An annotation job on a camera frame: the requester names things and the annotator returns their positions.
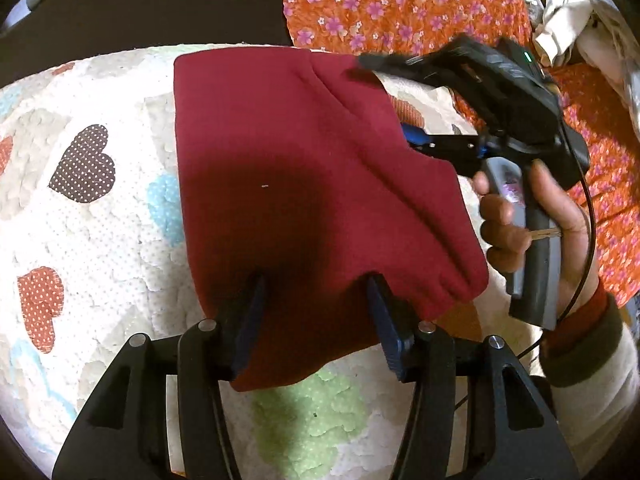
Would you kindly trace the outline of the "right forearm striped sleeve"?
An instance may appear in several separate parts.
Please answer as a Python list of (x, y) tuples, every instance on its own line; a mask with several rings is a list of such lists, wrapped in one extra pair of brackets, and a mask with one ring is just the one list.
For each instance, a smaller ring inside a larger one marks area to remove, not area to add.
[(540, 365), (556, 419), (582, 478), (622, 447), (639, 411), (639, 358), (602, 284), (542, 337)]

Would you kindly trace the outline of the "person right hand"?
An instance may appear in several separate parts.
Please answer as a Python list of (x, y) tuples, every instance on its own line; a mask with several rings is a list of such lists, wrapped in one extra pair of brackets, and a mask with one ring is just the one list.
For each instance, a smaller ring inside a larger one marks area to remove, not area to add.
[[(591, 221), (582, 207), (563, 191), (548, 167), (536, 159), (528, 170), (530, 189), (536, 202), (561, 230), (561, 266), (556, 313), (572, 315), (586, 304), (599, 286), (596, 253), (590, 247)], [(533, 244), (532, 231), (514, 223), (515, 208), (506, 198), (491, 192), (484, 172), (472, 177), (480, 196), (480, 236), (489, 245), (488, 263), (503, 275), (520, 270)]]

